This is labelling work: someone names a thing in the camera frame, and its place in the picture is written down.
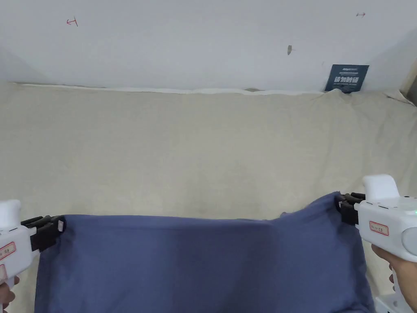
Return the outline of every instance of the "red label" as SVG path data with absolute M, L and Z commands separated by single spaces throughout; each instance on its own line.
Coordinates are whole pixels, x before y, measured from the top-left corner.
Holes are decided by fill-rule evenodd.
M 13 252 L 16 251 L 16 245 L 14 242 L 5 245 L 3 248 L 0 248 L 0 261 L 3 260 L 5 257 L 8 257 Z
M 369 221 L 369 229 L 373 232 L 377 232 L 384 236 L 389 236 L 389 229 L 387 225 L 383 225 L 380 223 L 375 223 L 373 221 Z

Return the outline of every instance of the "white plastic housing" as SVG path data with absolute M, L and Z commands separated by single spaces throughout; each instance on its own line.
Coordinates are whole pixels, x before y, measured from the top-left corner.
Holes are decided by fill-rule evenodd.
M 392 254 L 417 262 L 417 198 L 400 197 L 389 175 L 363 178 L 366 200 L 355 204 L 361 237 Z M 377 313 L 413 313 L 393 271 L 395 294 L 377 297 Z

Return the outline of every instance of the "sticker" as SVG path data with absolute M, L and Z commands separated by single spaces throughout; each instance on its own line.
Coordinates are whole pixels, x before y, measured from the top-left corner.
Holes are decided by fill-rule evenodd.
M 373 232 L 377 232 L 385 236 L 389 236 L 388 226 L 369 221 L 369 228 Z
M 0 260 L 3 260 L 5 257 L 8 257 L 13 252 L 16 251 L 16 245 L 14 242 L 5 245 L 3 248 L 0 248 Z
M 7 280 L 7 272 L 6 267 L 2 264 L 0 265 L 0 281 L 3 282 L 5 280 Z
M 64 222 L 58 221 L 58 231 L 63 232 L 64 231 Z
M 324 91 L 340 89 L 344 93 L 361 90 L 369 65 L 333 64 Z

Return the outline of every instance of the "gray round knob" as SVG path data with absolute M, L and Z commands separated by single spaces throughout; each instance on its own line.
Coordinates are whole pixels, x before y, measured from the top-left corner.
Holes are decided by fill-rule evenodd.
M 402 245 L 413 255 L 417 255 L 417 227 L 407 228 L 402 232 Z

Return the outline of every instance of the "blue cloth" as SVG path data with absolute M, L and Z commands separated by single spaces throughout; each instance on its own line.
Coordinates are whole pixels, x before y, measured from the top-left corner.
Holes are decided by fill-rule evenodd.
M 373 312 L 337 194 L 276 220 L 69 215 L 35 313 Z

